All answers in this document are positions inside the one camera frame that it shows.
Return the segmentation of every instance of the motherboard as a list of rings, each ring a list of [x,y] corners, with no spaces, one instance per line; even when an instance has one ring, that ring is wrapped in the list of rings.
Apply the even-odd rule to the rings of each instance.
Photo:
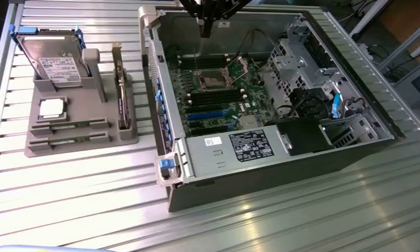
[[[201,136],[265,126],[275,117],[261,68],[251,58],[225,67],[170,64],[171,79],[186,134]]]

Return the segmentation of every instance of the green circuit board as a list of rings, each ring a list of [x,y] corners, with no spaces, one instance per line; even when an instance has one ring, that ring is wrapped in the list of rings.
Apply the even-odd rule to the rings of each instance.
[[[174,82],[174,90],[177,96],[177,102],[179,107],[181,118],[185,125],[186,134],[189,136],[201,135],[197,133],[197,129],[209,129],[211,127],[227,126],[227,131],[245,129],[241,118],[245,116],[255,117],[258,126],[263,126],[275,116],[275,110],[270,103],[270,98],[265,86],[259,84],[261,76],[258,74],[258,67],[249,59],[249,73],[233,84],[230,89],[245,89],[247,98],[239,102],[221,104],[226,111],[226,116],[221,118],[210,118],[203,120],[190,121],[187,118],[189,104],[187,93],[211,92],[215,90],[225,90],[226,87],[217,87],[214,89],[205,90],[201,83],[201,78],[195,74],[197,70],[183,70],[174,64],[170,64],[171,79]],[[243,65],[235,62],[230,66],[230,76],[233,79],[239,77],[245,73]]]

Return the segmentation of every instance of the blue pcie slot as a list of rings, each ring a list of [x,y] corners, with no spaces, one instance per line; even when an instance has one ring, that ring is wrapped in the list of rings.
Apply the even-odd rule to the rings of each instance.
[[[203,120],[203,119],[210,119],[210,118],[218,118],[218,117],[225,117],[227,115],[227,109],[217,112],[209,112],[209,113],[199,113],[199,114],[189,114],[187,119],[190,121],[193,120]]]

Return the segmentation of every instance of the metal table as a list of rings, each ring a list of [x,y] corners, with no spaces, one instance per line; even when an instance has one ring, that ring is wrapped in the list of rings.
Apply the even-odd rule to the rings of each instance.
[[[420,123],[330,13],[313,12],[409,138],[342,172],[178,213],[157,185],[138,8],[155,1],[11,4],[0,43],[0,245],[115,251],[420,251]],[[112,42],[135,80],[141,143],[27,158],[34,70],[8,24],[80,25],[111,78]]]

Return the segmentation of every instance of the black pcie slot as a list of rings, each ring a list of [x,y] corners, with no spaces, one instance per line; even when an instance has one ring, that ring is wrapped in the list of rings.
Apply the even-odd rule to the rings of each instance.
[[[237,102],[242,101],[242,97],[234,97],[229,99],[210,99],[210,100],[197,100],[193,101],[193,106],[203,106],[203,105],[210,105],[210,104],[223,104],[223,103],[230,103],[230,102]]]
[[[201,98],[201,97],[214,97],[221,96],[226,94],[241,94],[241,91],[238,89],[230,89],[230,90],[218,90],[218,91],[210,91],[210,92],[201,92],[201,93],[191,93],[193,98]]]
[[[182,58],[181,69],[183,70],[195,70],[209,69],[209,68],[221,68],[226,67],[227,61],[226,58],[199,58],[195,61],[195,58]]]
[[[203,122],[190,122],[190,123],[189,123],[189,126],[190,126],[191,128],[199,128],[199,127],[203,127],[205,124],[203,124]]]
[[[222,109],[223,109],[222,105],[214,104],[214,105],[207,105],[207,106],[202,106],[202,107],[187,108],[186,112],[187,113],[197,113],[197,112],[206,112],[206,111],[222,110]]]
[[[209,100],[229,100],[229,99],[239,99],[242,98],[242,95],[239,93],[235,94],[225,94],[219,96],[211,96],[211,97],[193,97],[191,100],[195,101],[209,101]]]
[[[211,128],[205,128],[205,129],[193,129],[191,134],[193,135],[207,135],[207,134],[215,134],[215,133],[223,133],[227,132],[229,126],[217,126]]]

